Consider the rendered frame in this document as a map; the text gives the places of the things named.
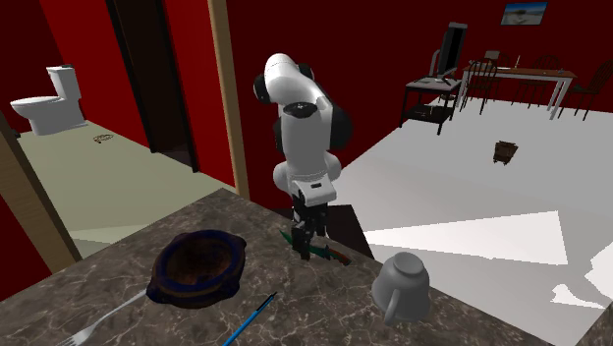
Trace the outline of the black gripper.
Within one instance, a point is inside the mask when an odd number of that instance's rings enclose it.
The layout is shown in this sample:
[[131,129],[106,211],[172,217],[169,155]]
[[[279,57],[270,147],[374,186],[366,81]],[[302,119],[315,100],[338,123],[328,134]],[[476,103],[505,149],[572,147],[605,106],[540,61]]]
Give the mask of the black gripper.
[[306,206],[302,192],[292,195],[294,222],[297,227],[292,229],[292,249],[302,260],[310,260],[310,242],[313,235],[325,236],[328,219],[328,203]]

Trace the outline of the green and red knife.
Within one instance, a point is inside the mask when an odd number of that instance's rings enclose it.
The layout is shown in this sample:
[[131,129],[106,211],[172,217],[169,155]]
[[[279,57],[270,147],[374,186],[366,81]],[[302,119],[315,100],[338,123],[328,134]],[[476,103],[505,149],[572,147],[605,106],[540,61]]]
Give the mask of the green and red knife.
[[[283,232],[283,231],[280,231],[280,234],[292,246],[292,237],[288,233]],[[337,260],[339,263],[341,263],[344,266],[347,266],[352,262],[348,257],[346,257],[340,252],[337,252],[334,249],[331,249],[329,246],[325,246],[324,248],[321,248],[321,247],[310,245],[309,250],[310,250],[310,255],[316,255],[325,260]]]

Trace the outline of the dark robot stand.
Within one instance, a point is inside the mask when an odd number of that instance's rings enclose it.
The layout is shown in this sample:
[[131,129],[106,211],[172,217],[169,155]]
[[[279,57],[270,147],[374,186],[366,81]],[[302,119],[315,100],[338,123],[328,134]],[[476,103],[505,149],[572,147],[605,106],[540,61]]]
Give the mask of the dark robot stand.
[[362,255],[374,259],[361,224],[350,204],[327,205],[315,218],[317,235],[335,252],[352,259]]

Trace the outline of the blue pen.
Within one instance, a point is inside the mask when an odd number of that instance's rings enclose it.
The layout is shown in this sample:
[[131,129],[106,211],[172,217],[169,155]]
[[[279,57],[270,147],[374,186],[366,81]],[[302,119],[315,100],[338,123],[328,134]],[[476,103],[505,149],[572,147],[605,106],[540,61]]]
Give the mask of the blue pen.
[[230,346],[238,336],[252,323],[252,321],[260,315],[260,313],[274,300],[277,291],[270,294],[267,299],[234,331],[231,336],[222,344],[222,346]]

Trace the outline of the dark blue bowl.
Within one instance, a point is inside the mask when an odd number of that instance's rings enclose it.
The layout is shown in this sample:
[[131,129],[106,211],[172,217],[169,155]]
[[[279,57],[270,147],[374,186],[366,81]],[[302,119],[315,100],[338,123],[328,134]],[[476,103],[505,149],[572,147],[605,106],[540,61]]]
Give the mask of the dark blue bowl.
[[240,290],[246,247],[244,238],[225,231],[181,233],[156,258],[145,294],[181,309],[230,299]]

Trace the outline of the grey mug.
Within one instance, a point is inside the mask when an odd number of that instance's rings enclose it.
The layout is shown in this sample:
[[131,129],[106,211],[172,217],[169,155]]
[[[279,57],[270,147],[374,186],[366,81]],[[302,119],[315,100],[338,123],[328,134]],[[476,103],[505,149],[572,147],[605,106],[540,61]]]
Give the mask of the grey mug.
[[422,260],[399,252],[382,266],[372,283],[373,303],[384,314],[384,324],[414,322],[425,318],[430,309],[429,274]]

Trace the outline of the black side table with monitor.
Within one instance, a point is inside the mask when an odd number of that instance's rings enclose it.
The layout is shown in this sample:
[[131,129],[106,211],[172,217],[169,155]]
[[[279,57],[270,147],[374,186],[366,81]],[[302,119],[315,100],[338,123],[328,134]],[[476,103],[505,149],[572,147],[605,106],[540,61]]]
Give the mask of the black side table with monitor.
[[[432,54],[428,74],[405,85],[399,128],[407,120],[422,121],[436,124],[437,135],[440,135],[444,123],[453,119],[463,82],[452,75],[459,67],[467,29],[467,24],[451,22],[443,35],[440,48]],[[423,103],[424,94],[443,96],[443,105]]]

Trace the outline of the silver fork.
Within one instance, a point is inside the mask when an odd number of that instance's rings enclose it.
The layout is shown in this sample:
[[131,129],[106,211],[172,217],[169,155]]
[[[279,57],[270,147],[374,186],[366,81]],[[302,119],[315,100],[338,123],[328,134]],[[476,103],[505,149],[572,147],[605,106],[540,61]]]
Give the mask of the silver fork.
[[146,293],[145,290],[139,291],[135,296],[133,296],[129,300],[125,301],[124,303],[122,303],[121,305],[119,305],[115,309],[111,310],[110,312],[106,313],[105,315],[100,317],[98,320],[96,320],[93,324],[91,324],[88,327],[78,331],[77,333],[71,335],[70,337],[66,338],[65,340],[60,341],[55,346],[81,346],[82,344],[84,344],[87,341],[87,339],[93,334],[94,330],[104,320],[106,320],[108,317],[111,317],[112,315],[114,315],[115,313],[119,312],[120,310],[122,310],[126,306],[128,306],[131,303],[135,302],[136,300],[144,297],[145,293]]

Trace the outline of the small brown basket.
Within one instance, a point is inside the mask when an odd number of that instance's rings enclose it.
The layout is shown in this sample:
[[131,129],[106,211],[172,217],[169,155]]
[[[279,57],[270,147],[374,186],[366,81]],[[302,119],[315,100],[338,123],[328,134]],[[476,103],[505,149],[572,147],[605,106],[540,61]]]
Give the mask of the small brown basket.
[[519,147],[514,143],[499,141],[495,144],[493,162],[502,162],[507,165]]

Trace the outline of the dark doorway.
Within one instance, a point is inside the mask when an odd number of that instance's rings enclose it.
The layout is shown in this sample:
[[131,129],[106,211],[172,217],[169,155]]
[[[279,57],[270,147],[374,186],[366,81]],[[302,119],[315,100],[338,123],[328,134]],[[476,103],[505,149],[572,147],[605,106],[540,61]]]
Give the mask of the dark doorway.
[[105,0],[148,147],[199,170],[163,0]]

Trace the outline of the wooden dining table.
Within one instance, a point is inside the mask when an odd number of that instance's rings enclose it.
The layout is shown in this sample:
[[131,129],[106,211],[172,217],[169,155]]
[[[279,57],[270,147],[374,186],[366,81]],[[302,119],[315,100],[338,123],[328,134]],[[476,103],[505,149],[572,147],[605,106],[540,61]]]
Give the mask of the wooden dining table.
[[[463,78],[466,76],[463,69],[463,75],[461,80],[461,88],[458,93],[457,107],[460,110],[461,96],[463,91]],[[496,77],[503,79],[516,79],[516,80],[529,80],[539,82],[555,82],[556,87],[550,97],[546,110],[550,113],[550,120],[553,120],[556,113],[564,99],[566,92],[569,90],[571,82],[577,76],[570,71],[559,72],[558,70],[546,70],[546,69],[533,69],[533,68],[502,68],[497,70]]]

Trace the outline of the white toilet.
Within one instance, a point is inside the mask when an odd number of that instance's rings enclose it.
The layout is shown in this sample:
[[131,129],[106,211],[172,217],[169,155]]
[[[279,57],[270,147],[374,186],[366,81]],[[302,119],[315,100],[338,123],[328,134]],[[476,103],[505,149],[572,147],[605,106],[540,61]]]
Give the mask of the white toilet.
[[82,94],[72,64],[47,67],[55,88],[54,96],[36,96],[10,102],[12,108],[28,119],[37,136],[53,135],[86,126],[80,107]]

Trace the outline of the framed wall picture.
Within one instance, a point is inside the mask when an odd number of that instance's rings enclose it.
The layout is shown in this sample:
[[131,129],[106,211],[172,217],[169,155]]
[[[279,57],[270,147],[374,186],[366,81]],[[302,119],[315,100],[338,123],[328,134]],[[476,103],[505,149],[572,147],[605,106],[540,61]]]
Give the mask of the framed wall picture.
[[547,2],[508,3],[504,8],[501,25],[539,26],[547,5]]

